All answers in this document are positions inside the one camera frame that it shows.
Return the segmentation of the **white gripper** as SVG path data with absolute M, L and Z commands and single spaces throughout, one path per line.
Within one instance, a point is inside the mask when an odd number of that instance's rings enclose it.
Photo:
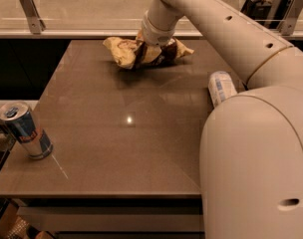
M 143 41 L 144 46 L 142 63 L 148 64 L 154 61 L 161 53 L 159 46 L 166 45 L 174 33 L 175 17 L 155 14 L 147 10 L 142 21 L 142 29 L 138 30 L 136 40 Z

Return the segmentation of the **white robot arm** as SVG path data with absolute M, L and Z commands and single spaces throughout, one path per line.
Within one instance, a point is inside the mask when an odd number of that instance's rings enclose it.
M 164 45 L 186 17 L 246 85 L 209 115 L 199 152 L 206 239 L 303 239 L 303 52 L 221 0 L 153 0 Z

